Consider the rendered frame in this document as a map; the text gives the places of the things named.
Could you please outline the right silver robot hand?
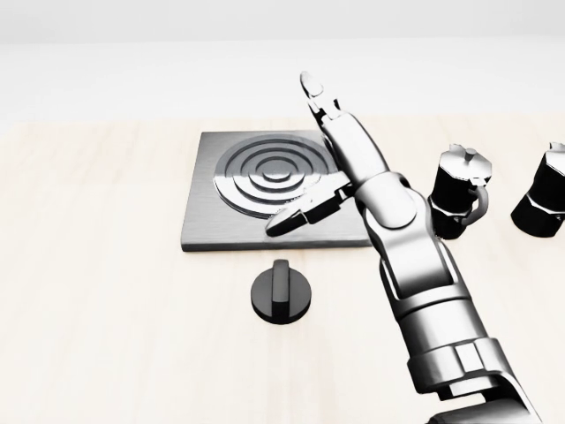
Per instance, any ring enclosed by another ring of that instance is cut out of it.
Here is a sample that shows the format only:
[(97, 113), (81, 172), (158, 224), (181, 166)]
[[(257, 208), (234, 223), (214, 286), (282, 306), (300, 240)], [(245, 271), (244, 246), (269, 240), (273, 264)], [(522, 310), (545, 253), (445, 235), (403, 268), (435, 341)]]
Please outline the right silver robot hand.
[(302, 196), (285, 205), (266, 226), (269, 237), (278, 237), (334, 214), (349, 198), (360, 213), (396, 231), (409, 226), (418, 214), (406, 180), (390, 170), (378, 145), (360, 121), (342, 110), (311, 73), (300, 73), (308, 106), (322, 131), (338, 172), (324, 177)]

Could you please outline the flat dark stove plate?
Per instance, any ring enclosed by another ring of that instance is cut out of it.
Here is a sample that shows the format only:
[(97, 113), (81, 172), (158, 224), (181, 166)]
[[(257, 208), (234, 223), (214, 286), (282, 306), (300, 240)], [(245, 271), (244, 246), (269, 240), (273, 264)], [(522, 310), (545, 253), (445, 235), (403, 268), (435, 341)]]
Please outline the flat dark stove plate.
[(271, 216), (337, 171), (319, 131), (203, 132), (183, 251), (370, 246), (352, 200), (320, 223), (276, 238), (266, 234)]

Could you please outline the round black stove knob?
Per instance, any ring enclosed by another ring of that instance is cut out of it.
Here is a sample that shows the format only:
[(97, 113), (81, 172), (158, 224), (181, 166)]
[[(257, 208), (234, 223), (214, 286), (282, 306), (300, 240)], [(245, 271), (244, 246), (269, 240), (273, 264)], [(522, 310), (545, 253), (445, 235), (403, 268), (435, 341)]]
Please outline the round black stove knob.
[(303, 274), (287, 260), (275, 260), (261, 272), (251, 288), (252, 308), (263, 321), (286, 325), (301, 319), (309, 310), (312, 289)]

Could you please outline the black and silver moka pot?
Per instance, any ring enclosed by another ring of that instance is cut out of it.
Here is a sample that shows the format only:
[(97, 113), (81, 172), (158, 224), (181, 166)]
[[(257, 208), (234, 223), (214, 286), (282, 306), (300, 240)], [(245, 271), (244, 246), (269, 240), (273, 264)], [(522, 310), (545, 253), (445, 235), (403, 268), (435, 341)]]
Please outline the black and silver moka pot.
[(518, 229), (538, 238), (551, 238), (561, 228), (565, 221), (565, 144), (550, 143), (511, 219)]
[(452, 144), (441, 154), (428, 197), (435, 234), (457, 239), (488, 210), (492, 164), (473, 148)]

